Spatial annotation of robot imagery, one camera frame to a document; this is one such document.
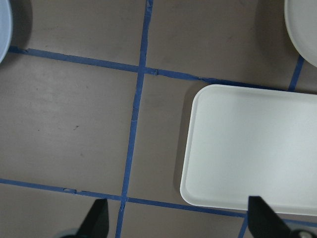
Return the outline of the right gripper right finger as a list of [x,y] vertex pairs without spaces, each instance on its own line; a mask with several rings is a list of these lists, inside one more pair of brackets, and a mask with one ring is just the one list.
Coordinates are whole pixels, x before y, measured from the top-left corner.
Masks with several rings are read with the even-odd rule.
[[248,198],[248,228],[254,238],[315,238],[305,229],[291,229],[260,196]]

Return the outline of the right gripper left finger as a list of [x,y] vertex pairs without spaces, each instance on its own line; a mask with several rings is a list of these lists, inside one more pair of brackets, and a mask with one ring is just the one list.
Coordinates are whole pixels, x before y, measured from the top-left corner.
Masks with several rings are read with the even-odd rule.
[[109,234],[108,201],[96,199],[79,229],[73,232],[60,232],[57,238],[106,238]]

